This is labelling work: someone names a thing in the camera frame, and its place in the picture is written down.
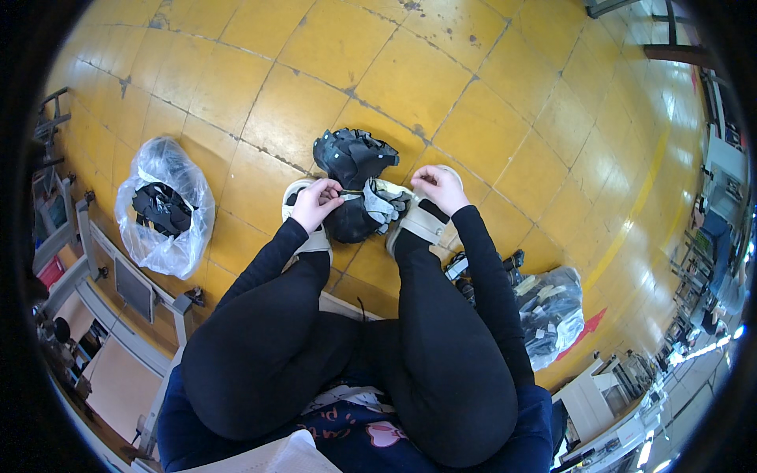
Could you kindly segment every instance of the right hand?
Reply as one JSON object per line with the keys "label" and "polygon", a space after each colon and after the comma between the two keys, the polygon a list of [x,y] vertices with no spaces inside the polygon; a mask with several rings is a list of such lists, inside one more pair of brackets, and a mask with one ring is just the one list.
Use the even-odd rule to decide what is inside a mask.
{"label": "right hand", "polygon": [[291,218],[302,225],[307,234],[313,233],[336,207],[344,203],[339,197],[341,184],[334,179],[318,179],[297,195]]}
{"label": "right hand", "polygon": [[410,184],[425,192],[428,199],[448,216],[471,204],[457,177],[438,166],[428,165],[417,170]]}

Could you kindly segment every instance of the black long sleeve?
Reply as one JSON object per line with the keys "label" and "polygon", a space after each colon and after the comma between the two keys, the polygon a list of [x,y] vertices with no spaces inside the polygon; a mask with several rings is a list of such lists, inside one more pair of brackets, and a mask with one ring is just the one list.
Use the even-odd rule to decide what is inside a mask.
{"label": "black long sleeve", "polygon": [[497,342],[516,386],[534,384],[515,294],[481,214],[469,205],[455,212],[452,221],[466,249],[478,315]]}
{"label": "black long sleeve", "polygon": [[258,251],[247,269],[239,275],[234,284],[221,297],[216,310],[229,301],[257,286],[272,281],[279,276],[291,255],[307,241],[308,235],[297,220],[289,217],[280,227],[273,239]]}

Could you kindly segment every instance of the red floor marking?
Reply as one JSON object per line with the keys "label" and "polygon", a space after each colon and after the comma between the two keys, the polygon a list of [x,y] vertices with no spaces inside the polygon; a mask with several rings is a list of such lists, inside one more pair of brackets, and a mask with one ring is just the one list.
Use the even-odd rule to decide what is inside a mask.
{"label": "red floor marking", "polygon": [[578,338],[575,339],[575,342],[573,343],[573,345],[571,345],[570,347],[568,347],[568,349],[565,350],[565,351],[563,351],[560,355],[557,355],[557,360],[560,360],[565,355],[567,355],[568,352],[573,347],[575,347],[578,344],[578,342],[580,342],[581,340],[584,339],[584,337],[586,336],[587,333],[590,333],[592,331],[596,331],[597,326],[600,324],[600,322],[602,322],[602,318],[605,316],[605,312],[607,312],[607,307],[605,307],[604,309],[602,309],[601,311],[599,311],[598,314],[596,314],[591,319],[588,319],[586,321],[586,323],[584,324],[584,329],[581,330],[580,334],[578,334]]}

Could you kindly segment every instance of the navy blue shirt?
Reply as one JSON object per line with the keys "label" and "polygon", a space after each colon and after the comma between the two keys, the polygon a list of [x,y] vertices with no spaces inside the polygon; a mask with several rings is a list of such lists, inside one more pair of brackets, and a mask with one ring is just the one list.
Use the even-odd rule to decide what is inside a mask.
{"label": "navy blue shirt", "polygon": [[[512,436],[491,459],[464,471],[550,470],[552,398],[533,384],[516,390],[519,412]],[[217,462],[299,429],[308,430],[318,451],[345,473],[461,471],[438,465],[418,450],[395,414],[348,400],[317,407],[264,438],[249,442],[225,439],[205,427],[192,410],[179,366],[170,374],[157,429],[160,463],[167,473]]]}

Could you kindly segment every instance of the person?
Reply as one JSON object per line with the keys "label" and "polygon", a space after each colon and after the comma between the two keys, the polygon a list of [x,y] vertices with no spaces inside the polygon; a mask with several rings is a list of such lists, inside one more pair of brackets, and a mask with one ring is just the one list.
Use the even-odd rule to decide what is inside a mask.
{"label": "person", "polygon": [[694,207],[693,214],[693,229],[701,231],[712,245],[713,263],[715,265],[712,268],[709,288],[713,294],[717,294],[728,271],[728,256],[731,252],[731,226],[716,212],[708,212],[704,215],[698,208]]}
{"label": "person", "polygon": [[[551,396],[534,383],[484,222],[451,168],[424,166],[411,183],[416,197],[387,236],[399,317],[373,322],[319,312],[332,258],[322,221],[343,202],[341,186],[287,189],[281,228],[170,373],[157,420],[166,472],[243,459],[302,429],[341,471],[549,471]],[[475,309],[429,250],[450,217]],[[318,465],[302,471],[335,471]]]}

